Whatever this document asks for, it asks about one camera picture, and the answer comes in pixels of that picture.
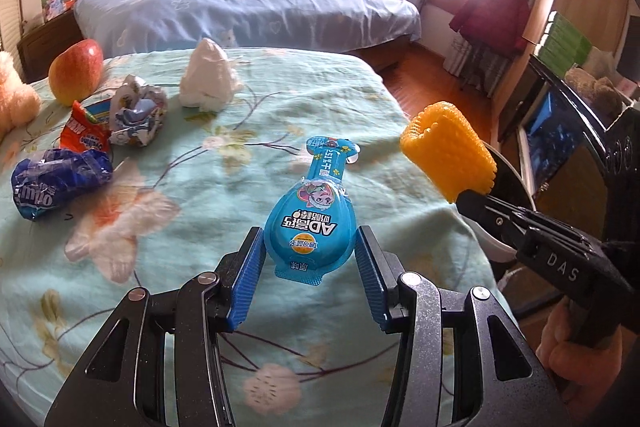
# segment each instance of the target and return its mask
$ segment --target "framed photo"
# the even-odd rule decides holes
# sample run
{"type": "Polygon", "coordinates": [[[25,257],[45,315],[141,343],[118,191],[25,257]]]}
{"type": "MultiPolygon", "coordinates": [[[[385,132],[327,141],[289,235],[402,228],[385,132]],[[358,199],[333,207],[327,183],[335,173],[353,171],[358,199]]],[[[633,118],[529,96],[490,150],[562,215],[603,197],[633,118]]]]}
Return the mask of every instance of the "framed photo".
{"type": "Polygon", "coordinates": [[[45,22],[65,12],[62,0],[42,0],[42,16],[45,22]]]}

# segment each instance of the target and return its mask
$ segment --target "blue snack package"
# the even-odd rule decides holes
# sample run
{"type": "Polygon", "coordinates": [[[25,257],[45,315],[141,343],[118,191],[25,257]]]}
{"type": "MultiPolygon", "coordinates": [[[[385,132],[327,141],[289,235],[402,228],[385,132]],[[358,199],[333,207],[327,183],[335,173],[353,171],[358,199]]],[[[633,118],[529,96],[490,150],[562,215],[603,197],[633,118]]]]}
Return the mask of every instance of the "blue snack package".
{"type": "Polygon", "coordinates": [[[314,156],[309,172],[271,211],[264,243],[277,277],[319,285],[353,251],[356,216],[342,175],[360,149],[350,140],[314,136],[306,150],[314,156]]]}
{"type": "Polygon", "coordinates": [[[27,158],[11,175],[14,203],[20,215],[35,220],[111,181],[113,166],[97,149],[77,153],[69,149],[49,149],[42,159],[27,158]]]}

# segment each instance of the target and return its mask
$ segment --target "wooden nightstand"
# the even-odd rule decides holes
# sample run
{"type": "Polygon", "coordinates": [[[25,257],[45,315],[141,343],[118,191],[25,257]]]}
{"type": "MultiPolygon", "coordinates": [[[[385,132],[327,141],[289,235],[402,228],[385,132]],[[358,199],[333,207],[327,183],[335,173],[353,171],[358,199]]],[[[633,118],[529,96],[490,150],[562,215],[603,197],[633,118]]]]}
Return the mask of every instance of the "wooden nightstand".
{"type": "Polygon", "coordinates": [[[31,84],[49,75],[54,58],[84,39],[73,10],[64,12],[22,36],[18,53],[24,68],[24,81],[31,84]]]}

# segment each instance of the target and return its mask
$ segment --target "green floral bedsheet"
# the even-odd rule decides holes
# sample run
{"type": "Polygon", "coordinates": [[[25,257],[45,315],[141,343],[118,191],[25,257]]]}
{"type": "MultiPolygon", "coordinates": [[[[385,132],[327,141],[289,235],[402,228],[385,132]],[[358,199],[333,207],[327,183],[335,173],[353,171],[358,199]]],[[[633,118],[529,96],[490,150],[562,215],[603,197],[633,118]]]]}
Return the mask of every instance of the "green floral bedsheet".
{"type": "MultiPolygon", "coordinates": [[[[292,50],[229,55],[241,57],[246,87],[219,115],[178,103],[190,52],[107,60],[103,83],[87,102],[137,74],[170,97],[164,128],[146,148],[114,151],[114,165],[124,163],[107,188],[37,222],[19,216],[10,175],[19,159],[54,146],[68,118],[46,81],[35,84],[44,101],[39,117],[0,145],[0,379],[36,423],[128,289],[180,287],[264,224],[306,173],[308,136],[360,145],[344,185],[358,222],[405,268],[441,287],[484,285],[498,295],[472,232],[399,152],[406,119],[366,64],[292,50]]],[[[398,338],[372,320],[354,258],[318,287],[277,279],[273,267],[267,258],[247,321],[221,339],[238,426],[380,425],[398,338]]],[[[170,397],[171,368],[166,380],[170,397]]],[[[168,420],[176,425],[170,402],[168,420]]]]}

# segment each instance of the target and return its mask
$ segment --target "jacket sleeve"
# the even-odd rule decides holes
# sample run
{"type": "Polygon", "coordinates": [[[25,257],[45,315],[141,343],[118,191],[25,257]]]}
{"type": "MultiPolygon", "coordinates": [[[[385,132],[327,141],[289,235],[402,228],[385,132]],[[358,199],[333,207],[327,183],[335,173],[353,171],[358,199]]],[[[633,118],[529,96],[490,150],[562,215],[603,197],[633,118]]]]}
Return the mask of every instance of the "jacket sleeve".
{"type": "Polygon", "coordinates": [[[513,44],[514,49],[518,51],[518,53],[524,53],[524,50],[527,47],[527,41],[522,37],[524,33],[524,29],[527,27],[527,22],[529,22],[529,16],[531,15],[531,9],[529,8],[529,4],[527,0],[522,0],[520,3],[520,9],[518,10],[518,21],[517,21],[517,31],[516,31],[516,41],[513,44]]]}
{"type": "Polygon", "coordinates": [[[467,19],[471,16],[471,13],[478,5],[479,0],[466,0],[462,5],[462,8],[458,10],[458,12],[453,16],[451,22],[449,23],[449,28],[453,31],[458,32],[460,28],[462,28],[463,24],[467,19]]]}

